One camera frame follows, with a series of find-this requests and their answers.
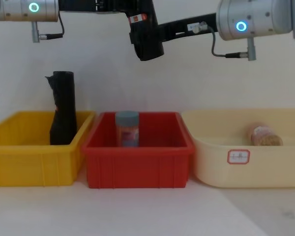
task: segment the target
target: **cream plastic bin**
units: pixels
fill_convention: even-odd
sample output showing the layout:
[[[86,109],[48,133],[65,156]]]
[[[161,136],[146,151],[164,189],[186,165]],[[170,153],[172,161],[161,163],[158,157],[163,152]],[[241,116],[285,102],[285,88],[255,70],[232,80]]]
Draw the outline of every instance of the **cream plastic bin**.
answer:
[[[187,111],[183,120],[196,145],[196,177],[222,188],[295,187],[295,109]],[[283,147],[254,147],[247,128],[263,122]]]

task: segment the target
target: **blue led ring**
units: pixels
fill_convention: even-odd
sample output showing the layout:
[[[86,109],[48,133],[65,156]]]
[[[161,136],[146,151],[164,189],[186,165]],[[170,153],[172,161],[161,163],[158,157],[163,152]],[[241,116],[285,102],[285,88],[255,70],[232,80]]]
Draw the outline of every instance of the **blue led ring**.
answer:
[[[236,29],[240,32],[243,32],[243,31],[246,31],[247,29],[247,24],[243,21],[239,21],[237,24],[236,24]]]
[[[35,2],[32,2],[30,5],[29,5],[29,10],[31,12],[37,12],[39,11],[39,5]]]

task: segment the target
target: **plastic bin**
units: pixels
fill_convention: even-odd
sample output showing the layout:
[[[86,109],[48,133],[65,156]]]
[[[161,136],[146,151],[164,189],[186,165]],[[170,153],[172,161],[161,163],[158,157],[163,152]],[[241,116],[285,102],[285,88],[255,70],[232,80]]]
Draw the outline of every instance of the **plastic bin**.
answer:
[[[180,114],[140,113],[139,147],[117,147],[115,113],[103,113],[83,146],[90,188],[183,188],[194,146]]]
[[[196,145],[194,173],[223,188],[295,187],[295,109],[188,111],[182,114]],[[247,139],[254,122],[268,124],[282,147],[255,147]]]
[[[77,112],[79,131],[70,145],[50,146],[54,112],[19,112],[0,124],[0,186],[71,185],[84,156],[80,146],[95,114]]]

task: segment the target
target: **red plastic bin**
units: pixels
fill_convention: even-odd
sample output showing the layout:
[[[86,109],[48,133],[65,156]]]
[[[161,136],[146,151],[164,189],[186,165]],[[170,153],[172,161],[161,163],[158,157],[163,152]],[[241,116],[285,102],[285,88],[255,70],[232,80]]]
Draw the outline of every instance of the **red plastic bin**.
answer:
[[[90,188],[184,188],[194,145],[179,113],[140,113],[139,147],[117,147],[115,113],[102,113],[85,144]]]

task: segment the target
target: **black object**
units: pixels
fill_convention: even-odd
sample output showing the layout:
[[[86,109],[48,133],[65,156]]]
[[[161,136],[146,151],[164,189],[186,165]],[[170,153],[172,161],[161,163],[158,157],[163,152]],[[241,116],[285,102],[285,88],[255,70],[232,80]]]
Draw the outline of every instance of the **black object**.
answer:
[[[68,145],[77,133],[75,113],[74,74],[55,71],[46,77],[54,93],[56,112],[50,129],[51,145]]]
[[[206,22],[217,32],[215,13],[159,25],[153,0],[59,0],[59,9],[73,12],[125,13],[130,22],[131,43],[134,44],[136,54],[142,61],[164,55],[162,42],[210,33],[209,30],[194,33],[188,28],[190,24]],[[140,19],[132,22],[131,17]]]

